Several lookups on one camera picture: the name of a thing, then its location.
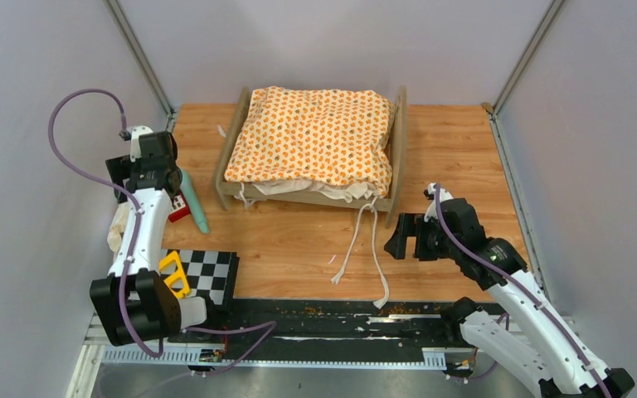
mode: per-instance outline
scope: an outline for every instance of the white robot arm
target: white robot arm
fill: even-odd
[[[454,199],[437,184],[430,184],[424,193],[433,200],[426,214],[400,214],[385,250],[397,260],[404,259],[406,239],[414,236],[414,257],[454,260],[465,276],[516,319],[531,346],[500,327],[469,298],[441,312],[456,335],[485,350],[533,396],[620,398],[629,394],[635,385],[629,373],[610,369],[577,337],[509,242],[487,237],[465,199]]]
[[[204,298],[176,298],[159,274],[159,254],[164,226],[172,210],[172,198],[179,193],[181,171],[177,167],[177,146],[170,133],[155,133],[144,126],[128,129],[130,155],[106,162],[115,183],[123,184],[140,205],[130,203],[128,224],[116,260],[108,277],[91,283],[90,297],[111,344],[133,342],[124,325],[118,298],[125,280],[125,312],[142,340],[168,337],[207,318]],[[135,230],[139,215],[139,228]],[[133,254],[127,249],[134,245]],[[124,262],[130,261],[128,273]],[[128,299],[136,292],[139,300]]]

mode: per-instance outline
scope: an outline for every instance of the checkerboard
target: checkerboard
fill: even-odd
[[[160,259],[174,249],[161,249]],[[238,274],[238,256],[224,251],[177,250],[182,261],[182,269],[187,275],[190,297],[208,297],[220,310],[226,310],[233,299]],[[161,273],[163,277],[174,272],[169,266]]]

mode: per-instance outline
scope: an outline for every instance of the yellow toy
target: yellow toy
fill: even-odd
[[[182,268],[182,260],[179,258],[179,253],[177,251],[173,251],[168,254],[167,257],[160,260],[160,274],[163,272],[163,269],[166,269],[170,265],[176,265],[177,269],[170,274],[167,278],[165,278],[165,284],[172,290],[174,293],[174,297],[178,299],[183,299],[188,296],[192,289],[189,287],[189,282],[187,282],[187,275],[184,274],[184,269]],[[182,281],[182,287],[179,290],[175,290],[173,288],[176,282]]]

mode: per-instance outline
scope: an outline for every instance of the bed headboard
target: bed headboard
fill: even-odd
[[[216,168],[213,172],[213,185],[214,188],[216,188],[215,191],[218,195],[218,200],[221,201],[221,208],[223,210],[228,210],[227,198],[221,194],[223,173],[226,171],[226,166],[228,166],[228,162],[231,160],[233,148],[236,146],[236,140],[243,129],[243,123],[245,123],[248,118],[251,94],[250,89],[243,87],[241,96],[238,98],[236,112],[233,113],[233,119],[231,119],[231,124],[228,127],[228,131],[226,131],[226,140],[223,141],[223,147],[221,148],[221,153],[218,155]]]
[[[404,167],[406,163],[406,136],[409,131],[408,103],[406,102],[406,86],[400,86],[396,92],[394,103],[394,125],[390,134],[391,186],[389,197],[393,200],[391,210],[387,213],[387,224],[391,223],[396,213],[401,195],[401,184],[404,181]]]

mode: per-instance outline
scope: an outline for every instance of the white cord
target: white cord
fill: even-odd
[[[372,199],[371,203],[366,203],[360,207],[360,211],[357,212],[357,223],[355,224],[355,233],[353,234],[353,240],[350,242],[350,246],[348,247],[348,252],[345,254],[345,260],[343,260],[343,265],[341,269],[338,271],[335,276],[331,279],[333,284],[338,284],[340,282],[341,277],[345,274],[345,269],[348,266],[348,259],[350,259],[350,253],[353,251],[353,246],[355,245],[355,240],[357,239],[357,233],[360,231],[360,218],[362,217],[362,211],[365,209],[370,209],[372,214],[374,215],[374,222],[372,223],[372,258],[375,260],[375,265],[377,266],[377,271],[380,273],[380,280],[382,281],[382,287],[384,288],[384,297],[377,301],[373,301],[372,303],[377,308],[382,308],[384,304],[389,299],[389,284],[387,283],[387,278],[385,278],[382,273],[382,267],[380,266],[379,260],[377,260],[377,251],[375,250],[375,237],[377,233],[377,210],[375,209],[375,201],[377,197]]]
[[[243,206],[245,207],[245,209],[247,209],[248,207],[252,206],[253,203],[255,203],[256,201],[259,201],[260,199],[250,199],[248,201],[246,199],[246,196],[243,195],[243,192],[245,191],[246,191],[246,185],[243,182],[241,182],[241,191],[238,192],[238,195],[234,196],[234,198],[243,201]]]

